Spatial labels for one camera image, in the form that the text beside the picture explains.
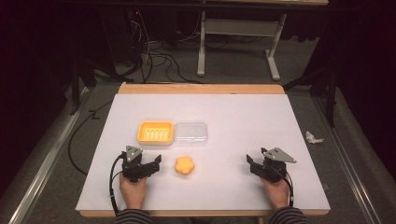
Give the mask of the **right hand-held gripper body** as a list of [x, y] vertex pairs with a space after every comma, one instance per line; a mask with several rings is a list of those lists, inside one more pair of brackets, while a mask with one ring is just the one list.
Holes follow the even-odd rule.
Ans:
[[278, 182], [286, 177], [288, 173], [287, 162], [297, 162], [297, 160], [279, 147], [274, 147], [272, 149], [262, 147], [261, 153], [263, 155], [262, 163], [254, 162], [249, 165], [249, 170], [254, 175], [272, 183]]

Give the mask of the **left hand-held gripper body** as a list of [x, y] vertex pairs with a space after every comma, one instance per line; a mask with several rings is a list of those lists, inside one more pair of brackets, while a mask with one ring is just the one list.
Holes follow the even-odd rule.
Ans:
[[149, 177], [160, 171], [160, 164], [155, 161], [143, 164], [143, 149], [127, 146], [122, 153], [122, 174], [131, 182], [137, 182], [143, 177]]

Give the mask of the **yellow soap box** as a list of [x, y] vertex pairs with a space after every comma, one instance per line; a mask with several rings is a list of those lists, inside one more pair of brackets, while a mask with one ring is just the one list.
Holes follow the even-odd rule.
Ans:
[[171, 121], [143, 121], [138, 129], [137, 141], [141, 145], [168, 146], [174, 140]]

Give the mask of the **yellow flower-shaped soap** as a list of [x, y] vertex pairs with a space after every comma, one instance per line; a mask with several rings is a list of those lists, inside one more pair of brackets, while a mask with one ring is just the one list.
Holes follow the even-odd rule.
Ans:
[[194, 162], [190, 156], [177, 158], [176, 171], [182, 175], [189, 175], [194, 170]]

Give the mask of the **clear plastic box lid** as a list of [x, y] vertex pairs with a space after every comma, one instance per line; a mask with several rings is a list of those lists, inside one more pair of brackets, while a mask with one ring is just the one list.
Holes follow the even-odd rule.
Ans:
[[181, 147], [200, 147], [208, 139], [204, 122], [179, 122], [176, 124], [174, 141]]

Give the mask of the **person's left hand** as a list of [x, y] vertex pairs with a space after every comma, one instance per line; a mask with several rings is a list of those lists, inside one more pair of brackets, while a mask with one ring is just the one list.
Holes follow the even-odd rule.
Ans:
[[128, 209], [142, 209], [147, 192], [147, 178], [143, 177], [137, 182], [131, 182], [120, 174], [120, 192]]

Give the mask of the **person's right hand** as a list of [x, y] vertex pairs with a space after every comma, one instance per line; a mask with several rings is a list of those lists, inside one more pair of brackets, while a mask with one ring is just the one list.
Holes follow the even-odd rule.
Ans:
[[289, 185], [285, 180], [279, 180], [272, 183], [262, 178], [265, 192], [268, 200], [275, 210], [287, 207], [289, 205]]

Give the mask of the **white table mat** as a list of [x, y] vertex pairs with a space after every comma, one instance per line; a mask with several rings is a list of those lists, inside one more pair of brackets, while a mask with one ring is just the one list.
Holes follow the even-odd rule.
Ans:
[[[148, 179], [145, 210], [158, 217], [262, 215], [271, 205], [260, 179], [249, 171], [246, 155], [262, 161], [261, 148], [279, 147], [296, 163], [287, 170], [294, 204], [308, 215], [330, 210], [314, 163], [285, 94], [118, 94], [92, 159], [77, 210], [85, 217], [109, 217], [120, 198], [109, 179], [114, 160], [137, 143], [145, 120], [201, 121], [208, 139], [200, 147], [144, 147], [143, 160], [162, 155], [160, 171]], [[177, 158], [190, 156], [194, 170], [179, 174]]]

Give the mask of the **person's left striped sleeve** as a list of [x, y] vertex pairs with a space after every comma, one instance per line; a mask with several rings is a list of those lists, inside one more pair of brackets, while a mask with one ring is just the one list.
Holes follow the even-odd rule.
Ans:
[[124, 209], [117, 213], [116, 224], [152, 224], [152, 218], [140, 209]]

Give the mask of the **person's striped sleeve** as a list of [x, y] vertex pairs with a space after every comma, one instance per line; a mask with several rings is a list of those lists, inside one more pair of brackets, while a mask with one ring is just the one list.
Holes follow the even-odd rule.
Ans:
[[116, 224], [152, 224], [152, 218], [140, 209], [124, 209], [117, 213]]
[[298, 208], [283, 207], [274, 212], [269, 224], [308, 224], [305, 214]]

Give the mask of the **crumpled white paper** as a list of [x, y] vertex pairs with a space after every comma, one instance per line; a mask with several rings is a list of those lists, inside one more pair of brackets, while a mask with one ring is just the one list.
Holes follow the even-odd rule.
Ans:
[[324, 139], [323, 138], [316, 138], [311, 132], [306, 131], [305, 132], [305, 139], [308, 143], [310, 144], [319, 144], [323, 143]]

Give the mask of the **person's right striped sleeve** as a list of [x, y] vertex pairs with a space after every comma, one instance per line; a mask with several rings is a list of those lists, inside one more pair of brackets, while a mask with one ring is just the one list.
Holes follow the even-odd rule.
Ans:
[[305, 214], [298, 208], [283, 207], [274, 212], [269, 224], [308, 224]]

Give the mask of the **black stand leg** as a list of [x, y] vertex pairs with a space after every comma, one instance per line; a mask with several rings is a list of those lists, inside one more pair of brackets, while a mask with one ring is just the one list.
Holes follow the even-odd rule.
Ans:
[[88, 88], [96, 86], [96, 79], [93, 74], [93, 67], [90, 60], [84, 57], [76, 56], [72, 62], [71, 72], [71, 92], [73, 108], [72, 115], [78, 112], [80, 107], [80, 82]]
[[321, 68], [318, 71], [302, 75], [293, 81], [284, 84], [285, 91], [291, 90], [296, 86], [311, 84], [309, 90], [310, 95], [313, 97], [326, 97], [325, 118], [328, 123], [334, 126], [334, 106], [335, 106], [335, 92], [336, 92], [337, 76], [330, 68]]

